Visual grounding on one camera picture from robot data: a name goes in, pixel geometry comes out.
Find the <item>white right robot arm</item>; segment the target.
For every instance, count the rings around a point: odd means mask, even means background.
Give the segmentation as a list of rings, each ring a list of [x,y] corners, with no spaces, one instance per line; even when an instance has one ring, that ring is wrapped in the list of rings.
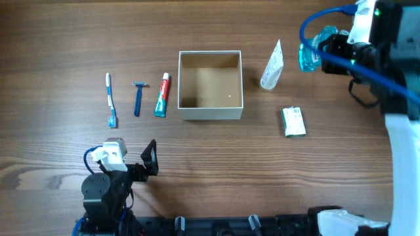
[[[318,235],[418,235],[419,2],[359,1],[334,11],[365,22],[312,52],[324,72],[349,74],[377,98],[392,152],[393,209],[390,222],[379,222],[341,208],[314,208],[313,228]]]

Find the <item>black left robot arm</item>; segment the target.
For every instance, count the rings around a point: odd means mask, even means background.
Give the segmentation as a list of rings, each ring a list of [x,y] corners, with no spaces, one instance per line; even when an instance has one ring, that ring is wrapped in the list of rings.
[[[126,154],[122,138],[109,138],[85,152],[83,162],[90,172],[81,185],[85,213],[75,224],[73,236],[146,234],[127,198],[134,197],[133,182],[146,182],[158,174],[156,141],[141,153],[143,163],[125,163]]]

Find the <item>blue Listerine mouthwash bottle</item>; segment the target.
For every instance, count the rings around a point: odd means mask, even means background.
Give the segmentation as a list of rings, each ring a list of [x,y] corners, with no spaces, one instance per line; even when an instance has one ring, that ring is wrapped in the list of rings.
[[[306,39],[307,43],[312,48],[317,48],[319,43],[325,41],[329,36],[333,34],[341,34],[349,36],[349,32],[346,30],[338,30],[335,26],[325,26],[317,35],[312,38]],[[303,72],[311,72],[322,65],[320,56],[310,50],[309,47],[300,44],[299,47],[299,67]]]

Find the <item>white lotion tube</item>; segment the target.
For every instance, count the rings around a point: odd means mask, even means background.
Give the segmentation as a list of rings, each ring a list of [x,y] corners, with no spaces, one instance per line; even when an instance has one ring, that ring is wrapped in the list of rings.
[[[266,65],[266,68],[262,74],[260,80],[260,86],[266,90],[272,90],[282,73],[284,68],[284,56],[282,52],[281,41],[278,40],[276,46],[273,50],[273,53],[270,56],[270,59]]]

